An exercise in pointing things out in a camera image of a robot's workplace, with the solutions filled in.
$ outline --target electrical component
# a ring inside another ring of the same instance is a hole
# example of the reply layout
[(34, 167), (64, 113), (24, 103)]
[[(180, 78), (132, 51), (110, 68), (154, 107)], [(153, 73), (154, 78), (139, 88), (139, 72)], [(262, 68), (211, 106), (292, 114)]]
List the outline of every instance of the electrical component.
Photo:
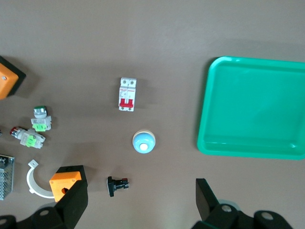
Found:
[(147, 154), (151, 152), (156, 145), (156, 138), (152, 132), (140, 130), (134, 134), (132, 144), (137, 152)]
[(35, 160), (31, 160), (28, 165), (30, 166), (30, 169), (27, 173), (27, 183), (30, 188), (30, 193), (35, 193), (43, 198), (53, 199), (53, 193), (41, 188), (34, 179), (34, 170), (38, 166), (38, 163)]
[(47, 108), (45, 106), (34, 107), (35, 118), (31, 119), (33, 128), (36, 132), (45, 132), (51, 130), (51, 116), (48, 116)]
[(0, 155), (0, 200), (13, 191), (15, 158)]
[(46, 138), (34, 130), (25, 130), (21, 127), (14, 127), (10, 131), (10, 135), (20, 140), (20, 144), (27, 147), (34, 147), (40, 149)]
[(127, 189), (129, 188), (129, 182), (127, 178), (123, 178), (122, 180), (113, 180), (112, 177), (107, 178), (107, 187), (108, 193), (110, 197), (114, 196), (114, 192), (120, 188)]
[(0, 99), (15, 94), (26, 75), (0, 56)]
[(137, 79), (122, 78), (119, 92), (119, 110), (133, 111), (135, 100), (135, 87)]
[(86, 180), (84, 166), (60, 167), (50, 180), (50, 186), (58, 202), (78, 180)]

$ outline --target blue push button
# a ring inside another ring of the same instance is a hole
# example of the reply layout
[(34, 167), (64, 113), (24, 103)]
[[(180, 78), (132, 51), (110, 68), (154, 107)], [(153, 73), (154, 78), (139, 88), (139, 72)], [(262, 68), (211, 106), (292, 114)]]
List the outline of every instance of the blue push button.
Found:
[(132, 144), (136, 151), (141, 154), (147, 154), (153, 150), (156, 145), (156, 139), (152, 132), (141, 130), (133, 136)]

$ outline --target white circuit breaker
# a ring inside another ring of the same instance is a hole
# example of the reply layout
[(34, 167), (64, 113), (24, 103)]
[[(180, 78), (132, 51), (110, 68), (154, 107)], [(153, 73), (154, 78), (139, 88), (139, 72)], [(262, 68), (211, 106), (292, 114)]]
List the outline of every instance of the white circuit breaker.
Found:
[(122, 78), (119, 92), (119, 110), (133, 111), (135, 100), (135, 87), (137, 79)]

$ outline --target green contact block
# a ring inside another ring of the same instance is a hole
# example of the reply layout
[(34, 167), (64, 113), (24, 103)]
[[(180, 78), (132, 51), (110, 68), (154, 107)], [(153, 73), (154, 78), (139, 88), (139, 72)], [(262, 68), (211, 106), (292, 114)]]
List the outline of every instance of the green contact block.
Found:
[(33, 128), (36, 132), (45, 132), (47, 130), (47, 125), (45, 124), (33, 124)]
[(36, 144), (36, 139), (33, 135), (30, 135), (25, 143), (27, 147), (34, 147)]

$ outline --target white clip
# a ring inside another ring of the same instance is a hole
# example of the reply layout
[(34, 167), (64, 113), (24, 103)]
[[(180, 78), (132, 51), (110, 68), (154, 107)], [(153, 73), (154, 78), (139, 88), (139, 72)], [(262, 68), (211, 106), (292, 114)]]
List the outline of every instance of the white clip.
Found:
[(120, 111), (133, 111), (135, 100), (135, 87), (137, 79), (122, 78), (120, 93), (119, 93), (119, 110)]
[(43, 198), (54, 199), (53, 193), (38, 186), (34, 179), (34, 169), (38, 166), (38, 163), (35, 160), (31, 160), (28, 165), (30, 166), (30, 170), (27, 174), (27, 182), (30, 188), (30, 193), (35, 193)]

